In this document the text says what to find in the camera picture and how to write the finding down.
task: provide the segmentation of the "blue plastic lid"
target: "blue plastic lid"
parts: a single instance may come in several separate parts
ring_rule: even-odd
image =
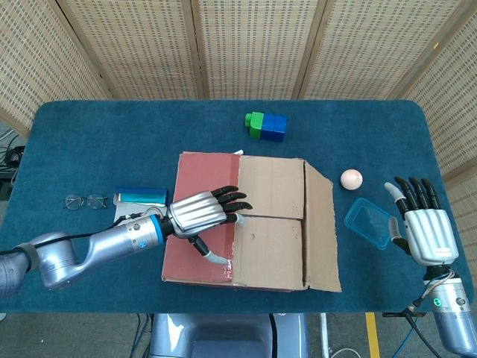
[[[366,239],[379,250],[391,242],[388,222],[391,215],[364,198],[357,198],[344,218],[348,229]]]

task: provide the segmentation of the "box flap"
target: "box flap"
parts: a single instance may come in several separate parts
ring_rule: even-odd
[[[306,271],[312,289],[341,292],[333,184],[305,162]]]
[[[177,169],[174,201],[196,192],[214,190],[239,181],[239,156],[234,154],[184,153]],[[204,231],[200,237],[215,254],[232,259],[234,224],[224,224]],[[186,240],[170,236],[165,247],[163,280],[193,282],[230,282],[230,265],[216,265],[205,260]]]
[[[236,225],[234,284],[304,289],[302,267],[300,221],[247,217],[243,225]]]
[[[247,194],[248,216],[302,219],[303,160],[242,155],[238,187]]]

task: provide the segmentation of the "green block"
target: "green block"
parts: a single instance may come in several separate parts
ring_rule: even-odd
[[[250,136],[255,139],[260,139],[262,132],[263,113],[252,112],[245,115],[245,127],[250,128]]]

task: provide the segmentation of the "glasses lens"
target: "glasses lens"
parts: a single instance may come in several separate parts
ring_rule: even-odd
[[[104,200],[106,198],[103,195],[99,194],[91,194],[88,195],[88,205],[92,209],[101,209],[102,207],[106,207]]]
[[[70,210],[78,210],[81,207],[82,200],[80,196],[68,195],[65,198],[65,207]]]

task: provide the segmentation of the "yellow floor line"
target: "yellow floor line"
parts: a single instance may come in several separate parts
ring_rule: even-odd
[[[366,312],[367,340],[370,344],[371,358],[379,358],[378,331],[374,312]]]

